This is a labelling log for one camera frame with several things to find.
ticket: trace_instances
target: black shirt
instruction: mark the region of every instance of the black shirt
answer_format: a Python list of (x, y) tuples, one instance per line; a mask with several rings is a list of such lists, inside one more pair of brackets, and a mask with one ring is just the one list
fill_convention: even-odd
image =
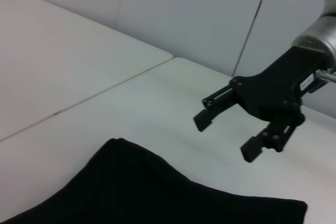
[(111, 139), (62, 190), (3, 223), (301, 224), (306, 210), (301, 201), (205, 187), (152, 152)]

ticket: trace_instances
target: white tabletop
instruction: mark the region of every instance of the white tabletop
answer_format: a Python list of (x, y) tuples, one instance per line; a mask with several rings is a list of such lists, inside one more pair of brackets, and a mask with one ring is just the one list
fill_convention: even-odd
[(162, 156), (189, 179), (229, 193), (303, 200), (307, 224), (336, 223), (336, 120), (303, 108), (307, 121), (283, 153), (253, 163), (240, 147), (266, 125), (239, 106), (203, 133), (201, 99), (230, 77), (173, 59), (0, 143), (0, 221), (44, 201), (110, 138)]
[(171, 58), (42, 0), (0, 0), (0, 139)]

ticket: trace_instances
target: metal cylinder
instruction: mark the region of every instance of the metal cylinder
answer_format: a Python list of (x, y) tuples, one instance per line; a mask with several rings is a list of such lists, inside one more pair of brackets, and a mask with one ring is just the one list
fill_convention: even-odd
[(315, 73), (315, 78), (336, 83), (336, 73), (329, 73), (324, 70), (317, 70)]
[(336, 62), (336, 17), (319, 18), (296, 38), (292, 45), (325, 52), (330, 56), (330, 68), (334, 68)]

